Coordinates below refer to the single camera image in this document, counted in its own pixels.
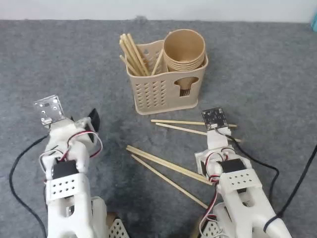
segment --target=paper cup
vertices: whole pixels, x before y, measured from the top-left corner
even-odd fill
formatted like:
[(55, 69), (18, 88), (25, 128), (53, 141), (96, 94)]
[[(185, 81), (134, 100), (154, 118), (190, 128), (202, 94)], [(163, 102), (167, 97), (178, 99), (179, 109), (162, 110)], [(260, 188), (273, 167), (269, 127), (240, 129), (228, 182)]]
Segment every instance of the paper cup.
[(168, 66), (180, 71), (187, 71), (202, 64), (206, 45), (199, 33), (190, 29), (179, 29), (166, 36), (163, 50), (163, 56)]

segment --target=wall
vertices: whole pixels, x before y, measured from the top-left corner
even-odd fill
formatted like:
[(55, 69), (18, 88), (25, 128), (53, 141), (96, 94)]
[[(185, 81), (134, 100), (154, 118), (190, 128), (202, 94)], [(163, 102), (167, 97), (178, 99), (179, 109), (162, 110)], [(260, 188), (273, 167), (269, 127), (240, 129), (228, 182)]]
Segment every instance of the wall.
[(0, 0), (0, 19), (310, 22), (317, 0)]

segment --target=beige plastic basket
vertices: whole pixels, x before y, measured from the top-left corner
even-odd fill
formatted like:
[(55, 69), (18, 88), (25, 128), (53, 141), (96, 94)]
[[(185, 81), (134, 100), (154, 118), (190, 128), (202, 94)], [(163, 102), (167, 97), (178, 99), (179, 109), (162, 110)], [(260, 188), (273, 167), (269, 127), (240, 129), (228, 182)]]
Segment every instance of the beige plastic basket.
[[(152, 72), (159, 53), (163, 47), (164, 40), (149, 44), (137, 45), (145, 57), (149, 72)], [(128, 68), (131, 86), (134, 93), (135, 109), (141, 115), (163, 113), (174, 110), (193, 108), (198, 104), (199, 90), (208, 65), (206, 55), (201, 67), (192, 71), (168, 72), (167, 65), (162, 57), (161, 62), (153, 76), (134, 76)], [(182, 90), (177, 81), (189, 78), (194, 83), (190, 89)]]

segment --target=stack of paper cups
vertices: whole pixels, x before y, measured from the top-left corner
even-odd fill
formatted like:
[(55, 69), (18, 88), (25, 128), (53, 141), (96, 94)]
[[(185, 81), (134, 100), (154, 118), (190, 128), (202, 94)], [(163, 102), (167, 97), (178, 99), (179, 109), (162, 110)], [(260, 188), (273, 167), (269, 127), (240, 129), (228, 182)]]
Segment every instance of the stack of paper cups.
[[(205, 55), (205, 41), (196, 31), (179, 29), (170, 32), (164, 40), (163, 56), (169, 71), (192, 71), (202, 65)], [(194, 78), (184, 78), (178, 84), (187, 90), (194, 81)]]

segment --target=pair of chopsticks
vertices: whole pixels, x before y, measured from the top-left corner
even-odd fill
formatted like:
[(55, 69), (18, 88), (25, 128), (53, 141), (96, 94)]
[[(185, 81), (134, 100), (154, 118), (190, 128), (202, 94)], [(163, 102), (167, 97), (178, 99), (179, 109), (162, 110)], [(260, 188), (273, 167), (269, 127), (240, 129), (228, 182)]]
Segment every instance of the pair of chopsticks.
[(157, 62), (152, 70), (152, 73), (149, 73), (147, 66), (145, 65), (141, 53), (139, 52), (137, 46), (134, 43), (134, 40), (130, 33), (122, 34), (120, 36), (119, 44), (126, 55), (126, 58), (120, 55), (120, 59), (126, 64), (128, 69), (130, 69), (135, 76), (150, 76), (154, 75), (159, 62), (163, 55), (163, 50), (161, 50)]
[[(165, 124), (165, 123), (174, 123), (174, 124), (189, 124), (189, 125), (205, 125), (204, 122), (184, 121), (184, 120), (157, 120), (157, 119), (152, 119), (151, 122), (155, 122), (155, 125), (158, 125), (158, 126), (163, 126), (163, 127), (167, 127), (167, 128), (171, 128), (171, 129), (175, 129), (175, 130), (182, 130), (182, 131), (186, 131), (186, 132), (190, 132), (190, 133), (195, 133), (195, 134), (207, 136), (207, 132), (204, 132), (204, 131), (192, 130), (192, 129), (187, 129), (187, 128), (180, 127), (180, 126)], [(228, 126), (233, 127), (233, 128), (237, 127), (237, 125), (234, 125), (234, 124), (229, 124)], [(242, 142), (242, 140), (240, 140), (240, 139), (235, 139), (235, 140), (237, 142)]]
[(167, 178), (166, 176), (164, 176), (163, 174), (161, 174), (159, 171), (157, 171), (156, 169), (154, 169), (153, 167), (151, 167), (150, 165), (148, 165), (147, 163), (145, 163), (144, 161), (142, 161), (140, 158), (138, 158), (137, 156), (133, 155), (139, 155), (145, 159), (148, 159), (150, 161), (153, 161), (157, 164), (163, 165), (169, 169), (172, 169), (174, 171), (177, 171), (179, 173), (182, 173), (188, 177), (191, 177), (193, 179), (196, 179), (200, 182), (206, 183), (208, 185), (212, 185), (211, 182), (209, 182), (207, 180), (206, 177), (203, 177), (195, 172), (192, 172), (190, 170), (187, 170), (181, 166), (178, 166), (176, 164), (173, 164), (171, 162), (168, 162), (166, 160), (163, 160), (159, 157), (156, 157), (154, 155), (151, 155), (147, 152), (144, 152), (142, 150), (139, 150), (133, 146), (128, 145), (126, 147), (126, 150), (131, 152), (131, 156), (133, 159), (135, 159), (137, 162), (139, 162), (140, 164), (142, 164), (143, 166), (145, 166), (147, 169), (149, 169), (150, 171), (152, 171), (153, 173), (155, 173), (156, 175), (158, 175), (159, 177), (161, 177), (163, 180), (165, 180), (166, 182), (168, 182), (170, 185), (172, 185), (173, 187), (175, 187), (176, 189), (178, 189), (180, 192), (182, 192), (183, 194), (185, 194), (186, 196), (188, 196), (190, 199), (192, 199), (193, 201), (197, 202), (199, 205), (201, 205), (203, 208), (207, 209), (208, 206), (206, 204), (204, 204), (202, 201), (200, 201), (197, 197), (195, 197), (194, 195), (192, 195), (191, 193), (189, 193), (188, 191), (186, 191), (185, 189), (183, 189), (181, 186), (179, 186), (178, 184), (176, 184), (175, 182), (173, 182), (172, 180), (170, 180), (169, 178)]

